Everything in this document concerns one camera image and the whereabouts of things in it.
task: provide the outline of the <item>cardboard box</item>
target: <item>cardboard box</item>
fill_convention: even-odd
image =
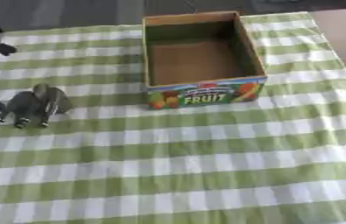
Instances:
[[[152,109],[254,101],[266,76],[237,12],[143,19]]]

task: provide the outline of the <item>floor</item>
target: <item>floor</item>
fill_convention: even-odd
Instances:
[[[244,15],[346,8],[346,0],[0,0],[4,31],[139,24],[143,15],[241,11]]]

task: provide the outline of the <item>green checkered tablecloth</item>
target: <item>green checkered tablecloth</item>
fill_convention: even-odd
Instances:
[[[75,109],[0,123],[1,223],[346,224],[346,68],[306,13],[243,17],[255,102],[150,111],[140,26],[11,32],[0,100],[39,82]]]

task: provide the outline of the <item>box label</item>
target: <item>box label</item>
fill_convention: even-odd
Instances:
[[[258,97],[264,83],[205,83],[182,85],[149,91],[148,102],[152,109],[176,109],[231,102],[248,102]]]

